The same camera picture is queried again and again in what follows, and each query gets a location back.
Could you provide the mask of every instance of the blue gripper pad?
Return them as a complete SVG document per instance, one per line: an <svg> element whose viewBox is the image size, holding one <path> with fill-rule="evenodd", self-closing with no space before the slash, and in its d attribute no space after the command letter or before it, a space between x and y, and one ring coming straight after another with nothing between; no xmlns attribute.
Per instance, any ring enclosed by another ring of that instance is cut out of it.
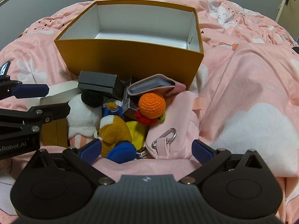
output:
<svg viewBox="0 0 299 224"><path fill-rule="evenodd" d="M12 90L11 95L17 99L45 97L49 93L47 84L20 84Z"/></svg>
<svg viewBox="0 0 299 224"><path fill-rule="evenodd" d="M214 157L212 152L208 151L196 141L193 141L191 149L192 155L200 162L201 165L204 165Z"/></svg>
<svg viewBox="0 0 299 224"><path fill-rule="evenodd" d="M92 164L101 154L102 143L99 139L95 139L83 146L82 148L80 148L79 151L79 157L85 162Z"/></svg>
<svg viewBox="0 0 299 224"><path fill-rule="evenodd" d="M135 146L128 141L124 141L111 149L106 158L117 163L124 163L134 160L136 156Z"/></svg>

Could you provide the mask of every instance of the yellow box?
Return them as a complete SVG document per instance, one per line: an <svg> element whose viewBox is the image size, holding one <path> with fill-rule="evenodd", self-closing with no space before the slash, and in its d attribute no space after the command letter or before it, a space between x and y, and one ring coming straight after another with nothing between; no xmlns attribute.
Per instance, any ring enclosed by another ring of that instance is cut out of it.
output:
<svg viewBox="0 0 299 224"><path fill-rule="evenodd" d="M67 67L186 84L204 56L195 8L148 0L95 1L55 39Z"/></svg>
<svg viewBox="0 0 299 224"><path fill-rule="evenodd" d="M41 137L44 146L68 147L67 120L58 119L41 126Z"/></svg>

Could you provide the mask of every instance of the blue plush item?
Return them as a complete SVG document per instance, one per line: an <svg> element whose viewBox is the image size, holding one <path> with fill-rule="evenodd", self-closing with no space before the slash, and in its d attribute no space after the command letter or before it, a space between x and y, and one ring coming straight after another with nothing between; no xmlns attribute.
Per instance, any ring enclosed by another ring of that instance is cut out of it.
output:
<svg viewBox="0 0 299 224"><path fill-rule="evenodd" d="M135 146L128 141L121 141L108 152L106 158L117 163L124 163L134 160L136 156Z"/></svg>
<svg viewBox="0 0 299 224"><path fill-rule="evenodd" d="M102 116L105 117L107 115L117 115L125 120L125 117L123 115L123 108L121 106L118 106L115 110L109 110L107 107L104 107L102 109Z"/></svg>

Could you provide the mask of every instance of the stuffed toy on shelf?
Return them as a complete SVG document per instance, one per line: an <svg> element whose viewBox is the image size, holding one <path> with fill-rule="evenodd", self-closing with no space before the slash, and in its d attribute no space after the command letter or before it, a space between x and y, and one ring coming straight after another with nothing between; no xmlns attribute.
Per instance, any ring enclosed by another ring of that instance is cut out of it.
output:
<svg viewBox="0 0 299 224"><path fill-rule="evenodd" d="M165 120L165 109L166 102L162 95L145 93L139 99L135 118L144 126L154 125L156 122Z"/></svg>

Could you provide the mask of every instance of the white box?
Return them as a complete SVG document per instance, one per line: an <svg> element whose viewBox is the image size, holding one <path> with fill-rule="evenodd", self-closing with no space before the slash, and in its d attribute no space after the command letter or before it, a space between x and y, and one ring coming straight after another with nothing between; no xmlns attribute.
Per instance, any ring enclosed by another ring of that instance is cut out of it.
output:
<svg viewBox="0 0 299 224"><path fill-rule="evenodd" d="M74 96L82 91L77 88L78 81L67 81L49 87L49 93L42 98L25 99L27 109L39 105L62 104L69 102Z"/></svg>

